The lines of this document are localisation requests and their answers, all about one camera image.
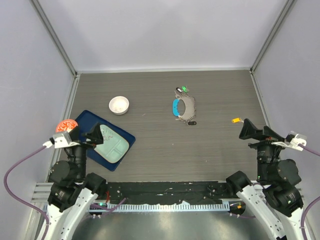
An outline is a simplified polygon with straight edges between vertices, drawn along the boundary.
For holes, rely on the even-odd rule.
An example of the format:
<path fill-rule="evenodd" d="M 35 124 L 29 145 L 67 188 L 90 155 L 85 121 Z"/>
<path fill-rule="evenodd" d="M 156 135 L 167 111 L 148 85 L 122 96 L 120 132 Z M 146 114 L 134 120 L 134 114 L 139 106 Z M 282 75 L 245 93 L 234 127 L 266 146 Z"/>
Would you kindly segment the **blue keyring with keys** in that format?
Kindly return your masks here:
<path fill-rule="evenodd" d="M 174 90 L 175 99 L 172 101 L 172 114 L 177 121 L 182 121 L 188 125 L 188 122 L 195 121 L 197 110 L 196 100 L 189 94 L 186 86 L 177 87 Z"/>

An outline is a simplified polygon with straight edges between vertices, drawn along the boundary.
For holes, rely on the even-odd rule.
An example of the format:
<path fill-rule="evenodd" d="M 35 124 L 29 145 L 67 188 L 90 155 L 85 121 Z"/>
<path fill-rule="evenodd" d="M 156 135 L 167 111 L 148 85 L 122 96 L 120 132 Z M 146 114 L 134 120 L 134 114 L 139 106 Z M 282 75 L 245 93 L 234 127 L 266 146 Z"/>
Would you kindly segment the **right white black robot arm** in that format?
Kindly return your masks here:
<path fill-rule="evenodd" d="M 261 185 L 264 198 L 242 171 L 226 178 L 226 193 L 245 203 L 271 240 L 307 240 L 310 238 L 306 225 L 308 210 L 296 187 L 302 179 L 293 159 L 280 159 L 281 151 L 286 148 L 300 152 L 306 149 L 306 136 L 291 132 L 282 137 L 268 126 L 258 129 L 248 118 L 234 118 L 232 123 L 242 123 L 239 139 L 256 140 L 248 146 L 257 151 L 256 184 Z"/>

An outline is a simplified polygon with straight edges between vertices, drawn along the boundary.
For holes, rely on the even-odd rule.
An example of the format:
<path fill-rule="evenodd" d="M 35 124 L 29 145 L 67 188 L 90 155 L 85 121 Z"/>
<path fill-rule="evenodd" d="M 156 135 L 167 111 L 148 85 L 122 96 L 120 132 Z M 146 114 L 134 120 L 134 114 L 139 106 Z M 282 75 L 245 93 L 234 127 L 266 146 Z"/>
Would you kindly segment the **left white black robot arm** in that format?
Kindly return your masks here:
<path fill-rule="evenodd" d="M 39 240 L 70 240 L 94 200 L 107 192 L 107 181 L 96 173 L 86 173 L 87 151 L 103 144 L 100 123 L 82 133 L 79 126 L 55 133 L 44 146 L 62 149 L 67 160 L 57 161 L 48 177 L 52 183 Z"/>

